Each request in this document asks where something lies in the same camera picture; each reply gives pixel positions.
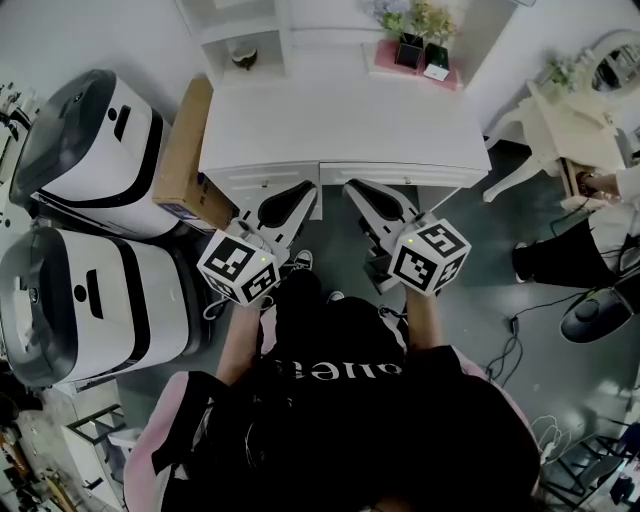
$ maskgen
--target person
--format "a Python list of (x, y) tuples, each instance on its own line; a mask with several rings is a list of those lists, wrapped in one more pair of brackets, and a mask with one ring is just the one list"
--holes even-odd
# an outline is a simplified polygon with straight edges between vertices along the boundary
[(583, 174), (587, 190), (620, 198), (560, 236), (527, 246), (520, 242), (512, 253), (518, 282), (597, 288), (612, 285), (640, 261), (640, 166), (616, 174)]
[(215, 378), (171, 378), (127, 461), (128, 509), (534, 510), (526, 419), (443, 344), (436, 298), (406, 290), (405, 342), (362, 299), (322, 301), (312, 263), (298, 255), (262, 320), (235, 305)]

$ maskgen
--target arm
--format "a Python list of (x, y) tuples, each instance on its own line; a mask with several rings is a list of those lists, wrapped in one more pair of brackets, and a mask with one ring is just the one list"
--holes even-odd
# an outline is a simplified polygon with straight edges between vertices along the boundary
[(253, 365), (258, 343), (262, 300), (249, 307), (233, 306), (227, 339), (216, 371), (216, 377), (227, 386), (237, 382)]
[(407, 322), (409, 324), (409, 352), (420, 352), (442, 345), (442, 327), (438, 318), (436, 297), (425, 297), (412, 288), (407, 291)]
[(618, 180), (615, 174), (607, 174), (606, 176), (588, 176), (583, 180), (583, 183), (587, 187), (599, 192), (613, 194), (614, 196), (620, 195)]

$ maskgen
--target pink tray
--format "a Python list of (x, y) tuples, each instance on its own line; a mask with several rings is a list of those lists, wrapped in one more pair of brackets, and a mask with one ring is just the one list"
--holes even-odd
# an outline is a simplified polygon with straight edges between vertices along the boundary
[(452, 91), (455, 91), (458, 88), (457, 76), (455, 68), (449, 63), (450, 73), (447, 78), (440, 82), (439, 80), (434, 80), (429, 78), (428, 76), (424, 76), (424, 58), (420, 59), (420, 64), (418, 65), (418, 69), (411, 69), (406, 66), (400, 66), (395, 63), (396, 60), (396, 52), (398, 51), (398, 42), (397, 41), (389, 41), (382, 40), (378, 42), (378, 48), (376, 49), (376, 56), (373, 59), (373, 63), (381, 68), (389, 69), (395, 73), (400, 73), (403, 75), (413, 75), (416, 78), (424, 78), (431, 83), (436, 85), (440, 85)]

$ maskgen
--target potted plant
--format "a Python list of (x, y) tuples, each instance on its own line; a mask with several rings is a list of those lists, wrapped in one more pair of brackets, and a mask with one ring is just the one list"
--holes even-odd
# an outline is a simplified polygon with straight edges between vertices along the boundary
[(395, 63), (417, 69), (424, 42), (421, 36), (412, 31), (410, 0), (371, 0), (365, 4), (365, 8), (382, 28), (398, 39)]
[(414, 0), (411, 26), (414, 33), (429, 41), (425, 49), (424, 75), (444, 80), (449, 75), (449, 54), (443, 45), (456, 31), (451, 12), (447, 7), (435, 7), (427, 0)]
[(578, 89), (580, 70), (573, 57), (554, 53), (548, 57), (543, 76), (540, 91), (553, 105)]

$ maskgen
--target white wall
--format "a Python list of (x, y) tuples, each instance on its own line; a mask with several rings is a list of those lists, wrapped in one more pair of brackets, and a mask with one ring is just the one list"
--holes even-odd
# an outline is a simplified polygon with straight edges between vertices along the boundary
[(169, 119), (204, 69), (173, 0), (5, 0), (0, 64), (45, 98), (110, 68)]
[[(375, 20), (364, 12), (366, 0), (290, 0), (291, 24), (295, 29), (356, 28), (379, 29)], [(470, 0), (432, 0), (447, 5), (454, 22), (462, 22)]]
[(538, 0), (518, 7), (467, 86), (482, 129), (523, 97), (525, 80), (538, 78), (550, 51), (577, 55), (620, 29), (640, 30), (640, 10), (631, 0)]
[[(471, 0), (431, 2), (434, 5), (446, 5), (451, 11), (454, 23), (461, 26)], [(294, 43), (371, 42), (381, 39), (384, 32), (380, 25), (365, 13), (366, 3), (368, 0), (289, 0)], [(336, 32), (335, 29), (343, 29), (344, 33)]]

